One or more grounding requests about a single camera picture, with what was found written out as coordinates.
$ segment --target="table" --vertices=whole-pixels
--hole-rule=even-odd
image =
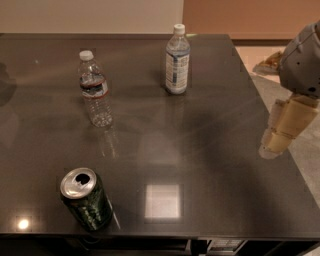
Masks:
[[[258,154],[269,114],[230,38],[188,35],[189,86],[172,96],[170,37],[0,36],[0,234],[88,235],[59,194],[67,172],[88,167],[114,209],[94,237],[320,239],[319,209],[290,153]],[[109,129],[85,111],[83,49],[107,75]]]

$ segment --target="beige wall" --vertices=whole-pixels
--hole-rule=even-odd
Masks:
[[[0,33],[171,33],[183,0],[0,0]]]
[[[290,39],[320,19],[319,0],[185,0],[189,33],[222,33],[233,39]]]

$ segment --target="bottle cap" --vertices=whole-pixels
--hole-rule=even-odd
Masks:
[[[82,52],[80,52],[79,55],[80,55],[81,60],[92,60],[93,59],[92,51],[82,51]]]
[[[186,32],[185,26],[183,24],[176,24],[173,28],[173,32],[175,35],[184,35],[184,33]]]

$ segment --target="aluminum can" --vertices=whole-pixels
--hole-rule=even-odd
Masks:
[[[60,196],[87,231],[99,230],[111,221],[111,204],[104,193],[101,178],[91,169],[70,171],[61,182]]]

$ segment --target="plastic bottle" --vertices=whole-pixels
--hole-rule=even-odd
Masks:
[[[91,51],[80,52],[80,88],[91,122],[97,127],[111,125],[108,86],[100,65]]]
[[[187,89],[190,44],[184,34],[183,24],[174,25],[174,35],[166,48],[166,88],[172,94],[181,94]]]

